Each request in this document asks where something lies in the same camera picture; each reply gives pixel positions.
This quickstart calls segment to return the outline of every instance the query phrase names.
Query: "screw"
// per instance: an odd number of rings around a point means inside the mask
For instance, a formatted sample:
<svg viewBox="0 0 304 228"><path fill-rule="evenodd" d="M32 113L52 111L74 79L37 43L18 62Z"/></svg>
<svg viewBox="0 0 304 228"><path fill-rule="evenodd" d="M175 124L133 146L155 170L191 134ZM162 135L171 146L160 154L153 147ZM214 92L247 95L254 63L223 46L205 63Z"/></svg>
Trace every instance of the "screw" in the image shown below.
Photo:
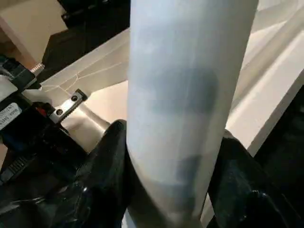
<svg viewBox="0 0 304 228"><path fill-rule="evenodd" d="M62 115L62 113L63 113L63 111L62 111L61 109L58 109L58 110L56 111L56 114L57 114L57 115Z"/></svg>
<svg viewBox="0 0 304 228"><path fill-rule="evenodd" d="M78 100L78 97L76 95L74 95L74 96L72 96L71 100L76 101L76 100Z"/></svg>

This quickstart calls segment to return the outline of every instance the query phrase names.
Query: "white cylindrical tube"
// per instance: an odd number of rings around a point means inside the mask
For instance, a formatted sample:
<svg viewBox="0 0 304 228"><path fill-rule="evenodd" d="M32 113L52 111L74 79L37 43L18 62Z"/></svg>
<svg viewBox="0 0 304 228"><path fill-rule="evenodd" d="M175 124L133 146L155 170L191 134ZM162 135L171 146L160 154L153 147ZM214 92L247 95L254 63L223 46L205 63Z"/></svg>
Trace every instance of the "white cylindrical tube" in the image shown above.
<svg viewBox="0 0 304 228"><path fill-rule="evenodd" d="M201 216L257 0L132 0L127 146L137 227Z"/></svg>

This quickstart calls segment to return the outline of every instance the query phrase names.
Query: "metal clamp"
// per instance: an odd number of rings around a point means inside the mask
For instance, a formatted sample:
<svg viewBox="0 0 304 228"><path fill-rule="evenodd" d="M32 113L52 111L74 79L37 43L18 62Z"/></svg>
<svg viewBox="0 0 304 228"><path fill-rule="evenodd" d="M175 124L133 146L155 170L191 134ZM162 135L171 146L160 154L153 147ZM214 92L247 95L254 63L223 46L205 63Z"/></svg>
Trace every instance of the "metal clamp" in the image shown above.
<svg viewBox="0 0 304 228"><path fill-rule="evenodd" d="M87 96L80 90L76 90L72 97L66 100L51 115L50 119L54 123L60 123L67 118L83 101L87 100Z"/></svg>

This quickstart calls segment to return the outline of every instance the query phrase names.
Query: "beige wall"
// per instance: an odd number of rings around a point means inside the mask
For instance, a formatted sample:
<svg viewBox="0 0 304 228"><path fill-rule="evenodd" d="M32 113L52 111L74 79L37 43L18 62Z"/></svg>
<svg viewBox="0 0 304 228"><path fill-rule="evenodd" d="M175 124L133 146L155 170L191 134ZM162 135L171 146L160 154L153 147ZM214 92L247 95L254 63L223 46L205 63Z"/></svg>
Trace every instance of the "beige wall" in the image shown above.
<svg viewBox="0 0 304 228"><path fill-rule="evenodd" d="M0 26L25 56L41 62L49 37L66 29L56 0L0 0Z"/></svg>

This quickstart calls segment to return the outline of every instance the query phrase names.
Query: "label sticker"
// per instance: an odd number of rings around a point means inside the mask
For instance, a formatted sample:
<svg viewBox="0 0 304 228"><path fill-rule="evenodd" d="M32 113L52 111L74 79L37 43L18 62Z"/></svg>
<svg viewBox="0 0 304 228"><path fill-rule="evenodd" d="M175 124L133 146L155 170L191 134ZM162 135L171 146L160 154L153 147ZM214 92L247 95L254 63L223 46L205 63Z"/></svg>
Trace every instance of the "label sticker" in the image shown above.
<svg viewBox="0 0 304 228"><path fill-rule="evenodd" d="M21 110L16 103L11 103L5 109L0 112L0 130L6 125L12 122L17 116L19 116Z"/></svg>

